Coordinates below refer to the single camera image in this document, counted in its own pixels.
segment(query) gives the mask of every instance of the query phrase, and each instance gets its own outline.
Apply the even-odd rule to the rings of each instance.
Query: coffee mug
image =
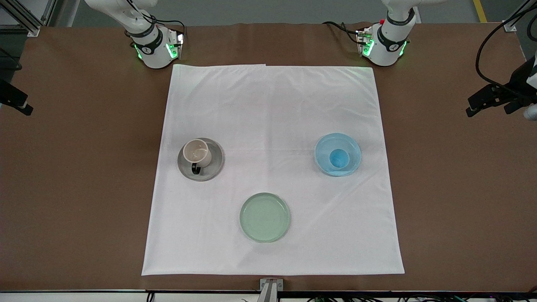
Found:
[[[201,139],[193,139],[183,147],[183,156],[192,163],[192,173],[200,174],[201,168],[211,163],[213,156],[209,146]]]

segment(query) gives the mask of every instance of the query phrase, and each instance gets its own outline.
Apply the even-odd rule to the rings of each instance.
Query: black mug handle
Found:
[[[201,168],[198,167],[198,164],[197,164],[197,163],[193,163],[193,164],[192,164],[192,173],[198,175],[198,174],[200,174],[200,171],[201,171]]]

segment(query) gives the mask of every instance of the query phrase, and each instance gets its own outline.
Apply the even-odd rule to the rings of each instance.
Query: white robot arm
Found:
[[[138,57],[149,68],[163,68],[179,57],[183,35],[156,24],[145,10],[157,0],[85,0],[89,7],[112,17],[134,41]]]
[[[382,0],[388,7],[384,23],[364,29],[358,41],[362,56],[379,66],[389,66],[403,55],[408,34],[416,23],[413,7],[423,4],[439,4],[447,0]]]

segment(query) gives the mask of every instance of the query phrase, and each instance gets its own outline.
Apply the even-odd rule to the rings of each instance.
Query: gray saucer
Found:
[[[179,167],[179,171],[181,171],[186,178],[197,182],[204,182],[214,178],[216,175],[218,175],[220,170],[222,170],[222,167],[224,166],[224,152],[222,147],[220,147],[220,145],[218,145],[218,143],[214,140],[207,138],[199,139],[207,143],[207,146],[211,151],[211,155],[213,156],[211,163],[205,168],[201,168],[200,174],[196,175],[192,173],[192,163],[187,161],[183,156],[183,146],[181,151],[179,151],[179,155],[177,156],[177,166]]]

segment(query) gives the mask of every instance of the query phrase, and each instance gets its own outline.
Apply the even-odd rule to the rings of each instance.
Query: green plate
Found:
[[[289,208],[281,198],[258,193],[248,198],[241,209],[241,227],[257,242],[274,242],[289,228]]]

